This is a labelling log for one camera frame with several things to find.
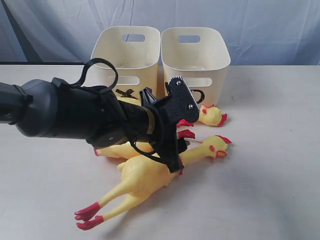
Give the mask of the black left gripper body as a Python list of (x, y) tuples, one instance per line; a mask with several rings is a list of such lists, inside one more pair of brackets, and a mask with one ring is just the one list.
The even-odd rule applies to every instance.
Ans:
[(178, 155), (177, 124), (169, 107), (176, 99), (147, 102), (146, 106), (135, 97), (119, 98), (119, 154), (120, 155)]

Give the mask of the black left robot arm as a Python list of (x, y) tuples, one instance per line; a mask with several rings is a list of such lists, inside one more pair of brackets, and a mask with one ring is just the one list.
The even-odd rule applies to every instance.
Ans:
[(139, 105), (121, 101), (112, 86), (73, 86), (60, 78), (0, 85), (0, 121), (27, 137), (84, 139), (96, 149), (149, 143), (140, 153), (175, 173), (183, 169), (179, 154), (186, 150), (178, 137), (180, 120), (196, 122), (200, 110), (182, 77), (167, 84), (168, 95), (157, 99), (149, 88)]

